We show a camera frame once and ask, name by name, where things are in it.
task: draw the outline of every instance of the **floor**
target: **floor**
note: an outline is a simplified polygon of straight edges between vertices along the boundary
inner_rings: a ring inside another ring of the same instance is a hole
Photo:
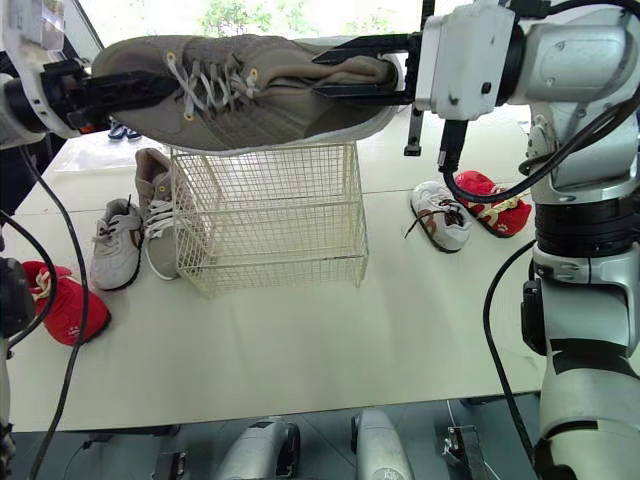
[[[535,439],[538,398],[519,396],[530,436]],[[383,407],[395,425],[411,462],[416,480],[462,480],[468,477],[450,470],[441,452],[446,428],[451,424],[446,402],[424,402]],[[503,400],[467,405],[452,400],[458,424],[475,425],[485,461],[502,480],[535,480],[527,467],[513,424]],[[355,455],[350,449],[350,419],[359,410],[338,410],[290,415],[301,432],[299,477],[323,479],[355,478]],[[173,437],[116,435],[107,443],[79,450],[86,434],[59,433],[42,466],[40,480],[148,480],[161,452],[187,452],[188,480],[213,479],[225,452],[255,419],[240,419],[184,425]],[[17,456],[11,479],[27,478],[42,433],[16,434]],[[74,452],[77,455],[71,462]]]

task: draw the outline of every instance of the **gray shoe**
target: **gray shoe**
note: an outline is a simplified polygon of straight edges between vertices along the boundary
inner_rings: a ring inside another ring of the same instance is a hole
[[[136,188],[149,265],[163,280],[178,277],[171,198],[171,161],[155,148],[136,152]]]
[[[312,63],[328,48],[326,43],[258,35],[142,37],[102,50],[92,73],[99,77],[146,70],[178,80],[175,94],[158,105],[114,114],[143,135],[170,145],[238,151],[370,136],[397,108],[341,102],[311,87],[370,83],[393,91],[397,64],[364,56],[335,66]]]

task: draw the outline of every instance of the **wire basket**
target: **wire basket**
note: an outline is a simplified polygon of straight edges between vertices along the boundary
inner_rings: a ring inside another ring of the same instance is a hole
[[[177,267],[202,292],[360,285],[369,253],[355,143],[171,159]]]

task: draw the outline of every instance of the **table surface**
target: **table surface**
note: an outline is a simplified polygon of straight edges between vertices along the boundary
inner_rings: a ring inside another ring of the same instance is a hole
[[[409,191],[437,179],[442,123],[425,119],[423,156],[405,158],[409,111],[359,142],[370,259],[360,288],[323,285],[245,289],[210,300],[187,281],[165,282],[143,263],[120,292],[100,292],[112,323],[78,357],[61,429],[104,429],[298,413],[500,394],[483,331],[484,294],[500,264],[532,238],[532,222],[512,239],[474,226],[458,254],[436,251],[413,222]],[[63,172],[72,140],[45,174],[71,213],[85,260],[107,201],[136,198],[131,167]],[[106,135],[96,134],[96,149]],[[469,128],[462,168],[499,182],[518,179],[526,137],[508,110]],[[16,220],[77,272],[55,206],[36,186]],[[7,255],[37,258],[5,229]],[[520,338],[521,259],[494,300],[494,336],[515,391],[538,389],[544,359]],[[45,429],[69,349],[40,328],[9,362],[11,421],[18,431]],[[640,366],[640,356],[633,359]]]

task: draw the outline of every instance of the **window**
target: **window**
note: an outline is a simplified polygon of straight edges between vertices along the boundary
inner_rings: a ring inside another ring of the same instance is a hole
[[[471,0],[440,0],[447,13]],[[287,38],[416,31],[422,0],[80,0],[102,43],[145,35]]]

